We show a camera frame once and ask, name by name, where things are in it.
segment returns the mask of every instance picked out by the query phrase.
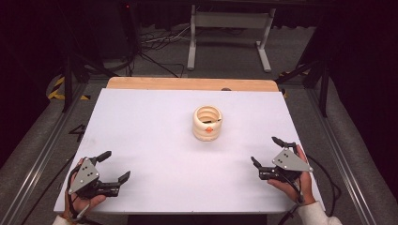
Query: desk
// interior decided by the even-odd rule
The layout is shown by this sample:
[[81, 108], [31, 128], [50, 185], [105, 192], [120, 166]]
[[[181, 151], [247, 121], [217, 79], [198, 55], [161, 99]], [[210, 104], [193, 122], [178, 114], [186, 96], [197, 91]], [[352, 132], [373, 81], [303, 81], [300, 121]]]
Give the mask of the desk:
[[[235, 91], [217, 91], [224, 87]], [[95, 211], [180, 215], [290, 209], [293, 203], [261, 181], [251, 161], [253, 156], [273, 166], [271, 160], [282, 149], [271, 136], [299, 143], [277, 90], [273, 81], [112, 78], [100, 93], [72, 165], [112, 150], [97, 164], [100, 180], [112, 182], [126, 171], [131, 177], [119, 197]], [[222, 132], [213, 142], [198, 141], [191, 132], [193, 111], [203, 104], [223, 112]], [[54, 211], [64, 210], [63, 190]]]

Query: white table surface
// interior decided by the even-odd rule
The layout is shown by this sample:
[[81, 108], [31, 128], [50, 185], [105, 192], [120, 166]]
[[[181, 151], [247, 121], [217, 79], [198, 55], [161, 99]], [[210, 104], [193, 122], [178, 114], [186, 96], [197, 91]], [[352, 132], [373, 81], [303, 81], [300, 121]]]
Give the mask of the white table surface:
[[[193, 112], [202, 105], [222, 112], [213, 142], [191, 132]], [[260, 180], [251, 161], [274, 167], [282, 148], [272, 136], [300, 143], [279, 92], [102, 89], [71, 165], [112, 151], [96, 166], [99, 180], [114, 182], [131, 171], [119, 196], [95, 208], [101, 213], [280, 213], [293, 203]], [[66, 183], [55, 212], [64, 211]], [[314, 180], [313, 191], [322, 202]]]

